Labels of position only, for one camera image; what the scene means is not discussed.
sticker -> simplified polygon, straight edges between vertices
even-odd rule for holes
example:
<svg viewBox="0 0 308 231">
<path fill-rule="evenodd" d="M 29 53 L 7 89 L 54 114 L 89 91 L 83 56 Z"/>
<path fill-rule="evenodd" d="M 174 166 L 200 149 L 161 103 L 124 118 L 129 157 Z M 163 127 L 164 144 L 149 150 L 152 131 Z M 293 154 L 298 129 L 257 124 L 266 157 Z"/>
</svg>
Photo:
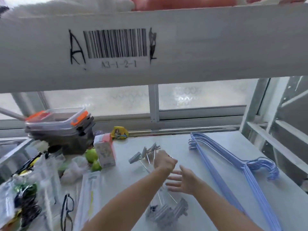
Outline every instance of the sticker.
<svg viewBox="0 0 308 231">
<path fill-rule="evenodd" d="M 156 44 L 153 34 L 149 37 L 150 31 L 145 28 L 83 31 L 90 68 L 129 70 L 149 67 Z"/>
</svg>

stacked containers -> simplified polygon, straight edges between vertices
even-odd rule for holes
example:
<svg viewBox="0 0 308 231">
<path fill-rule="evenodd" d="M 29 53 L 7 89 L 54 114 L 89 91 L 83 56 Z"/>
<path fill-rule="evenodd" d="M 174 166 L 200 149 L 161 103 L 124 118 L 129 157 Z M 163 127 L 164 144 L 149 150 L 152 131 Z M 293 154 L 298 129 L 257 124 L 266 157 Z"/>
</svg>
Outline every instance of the stacked containers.
<svg viewBox="0 0 308 231">
<path fill-rule="evenodd" d="M 28 117 L 25 131 L 49 146 L 61 146 L 64 154 L 83 154 L 93 143 L 94 125 L 94 117 L 85 108 L 59 108 Z"/>
</svg>

barcode label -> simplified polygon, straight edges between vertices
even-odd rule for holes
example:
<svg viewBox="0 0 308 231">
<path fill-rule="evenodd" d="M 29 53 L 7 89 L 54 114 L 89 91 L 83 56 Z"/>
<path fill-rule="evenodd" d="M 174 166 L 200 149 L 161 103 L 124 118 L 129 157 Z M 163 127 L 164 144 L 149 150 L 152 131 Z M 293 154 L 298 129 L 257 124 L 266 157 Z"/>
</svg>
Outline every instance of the barcode label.
<svg viewBox="0 0 308 231">
<path fill-rule="evenodd" d="M 146 57 L 146 29 L 83 31 L 89 59 Z"/>
</svg>

orange fabric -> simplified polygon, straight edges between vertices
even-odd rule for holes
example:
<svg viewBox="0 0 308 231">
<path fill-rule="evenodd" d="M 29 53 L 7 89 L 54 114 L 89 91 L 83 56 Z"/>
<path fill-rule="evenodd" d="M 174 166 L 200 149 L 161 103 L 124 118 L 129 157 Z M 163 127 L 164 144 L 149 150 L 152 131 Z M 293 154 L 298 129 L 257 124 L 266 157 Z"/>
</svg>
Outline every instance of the orange fabric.
<svg viewBox="0 0 308 231">
<path fill-rule="evenodd" d="M 134 11 L 235 6 L 237 0 L 132 0 Z"/>
</svg>

